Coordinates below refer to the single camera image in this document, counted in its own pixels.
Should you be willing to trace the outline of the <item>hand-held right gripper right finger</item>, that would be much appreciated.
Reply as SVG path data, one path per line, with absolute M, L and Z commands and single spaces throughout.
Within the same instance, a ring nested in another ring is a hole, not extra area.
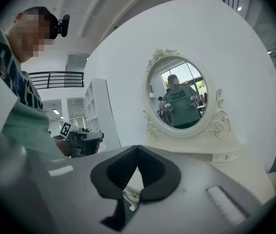
M 181 171 L 174 162 L 142 145 L 137 146 L 137 168 L 144 186 L 141 201 L 163 200 L 181 181 Z

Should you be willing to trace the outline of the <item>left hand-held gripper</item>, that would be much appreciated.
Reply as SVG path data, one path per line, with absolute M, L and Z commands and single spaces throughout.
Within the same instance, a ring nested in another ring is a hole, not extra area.
M 65 156 L 77 158 L 98 153 L 104 133 L 93 132 L 84 128 L 77 129 L 69 122 L 64 122 L 59 136 L 62 136 L 62 140 L 67 143 L 68 151 Z

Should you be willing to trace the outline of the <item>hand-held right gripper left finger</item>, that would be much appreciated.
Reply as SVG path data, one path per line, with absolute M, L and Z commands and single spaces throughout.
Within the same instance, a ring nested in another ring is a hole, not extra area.
M 129 202 L 124 197 L 124 189 L 137 168 L 136 151 L 137 146 L 130 146 L 98 163 L 90 174 L 99 195 L 117 201 L 113 214 L 101 220 L 103 225 L 115 231 L 123 230 L 129 221 Z

